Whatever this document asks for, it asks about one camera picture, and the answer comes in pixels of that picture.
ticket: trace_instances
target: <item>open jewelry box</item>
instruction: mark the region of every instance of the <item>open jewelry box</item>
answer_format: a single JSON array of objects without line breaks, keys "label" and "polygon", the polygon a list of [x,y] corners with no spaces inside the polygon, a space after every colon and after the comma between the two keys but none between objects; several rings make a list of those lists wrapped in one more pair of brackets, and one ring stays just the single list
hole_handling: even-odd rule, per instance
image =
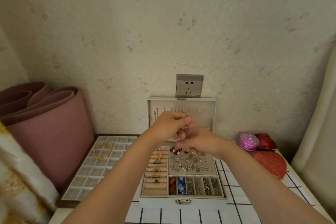
[{"label": "open jewelry box", "polygon": [[[214,98],[148,98],[147,105],[149,127],[162,112],[175,111],[214,131]],[[141,184],[144,208],[224,209],[227,202],[214,157],[177,149],[172,138],[153,152]]]}]

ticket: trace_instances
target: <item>jewelry box latch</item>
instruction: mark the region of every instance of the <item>jewelry box latch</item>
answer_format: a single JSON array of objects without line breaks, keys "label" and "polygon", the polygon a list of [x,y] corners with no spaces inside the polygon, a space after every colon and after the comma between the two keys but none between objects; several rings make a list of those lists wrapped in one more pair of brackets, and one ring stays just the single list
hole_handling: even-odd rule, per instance
[{"label": "jewelry box latch", "polygon": [[178,204],[178,205],[190,205],[191,200],[190,199],[179,198],[179,199],[176,199],[175,203]]}]

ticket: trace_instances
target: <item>pink mat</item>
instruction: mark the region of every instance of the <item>pink mat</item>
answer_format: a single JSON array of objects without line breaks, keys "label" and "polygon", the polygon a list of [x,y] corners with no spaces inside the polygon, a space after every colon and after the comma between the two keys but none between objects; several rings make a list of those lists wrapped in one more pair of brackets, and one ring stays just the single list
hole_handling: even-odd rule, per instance
[{"label": "pink mat", "polygon": [[76,87],[52,91],[44,82],[29,82],[3,90],[0,120],[58,191],[94,138]]}]

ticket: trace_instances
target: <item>jewelry box lid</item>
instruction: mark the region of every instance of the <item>jewelry box lid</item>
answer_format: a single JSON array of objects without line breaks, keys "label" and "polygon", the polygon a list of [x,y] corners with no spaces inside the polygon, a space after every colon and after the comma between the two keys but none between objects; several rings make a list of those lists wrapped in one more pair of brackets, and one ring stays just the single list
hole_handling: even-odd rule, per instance
[{"label": "jewelry box lid", "polygon": [[[162,112],[174,111],[185,113],[195,119],[195,126],[214,132],[216,99],[215,98],[166,98],[150,97],[147,99],[148,127],[150,127]],[[176,140],[170,138],[167,145],[176,145]]]}]

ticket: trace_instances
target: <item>electrical outlet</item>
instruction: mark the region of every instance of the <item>electrical outlet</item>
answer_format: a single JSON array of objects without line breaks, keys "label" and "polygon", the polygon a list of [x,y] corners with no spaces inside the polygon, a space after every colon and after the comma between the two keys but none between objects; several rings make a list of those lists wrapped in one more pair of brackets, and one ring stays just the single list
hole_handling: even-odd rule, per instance
[{"label": "electrical outlet", "polygon": [[203,75],[201,74],[177,74],[176,98],[201,97]]}]

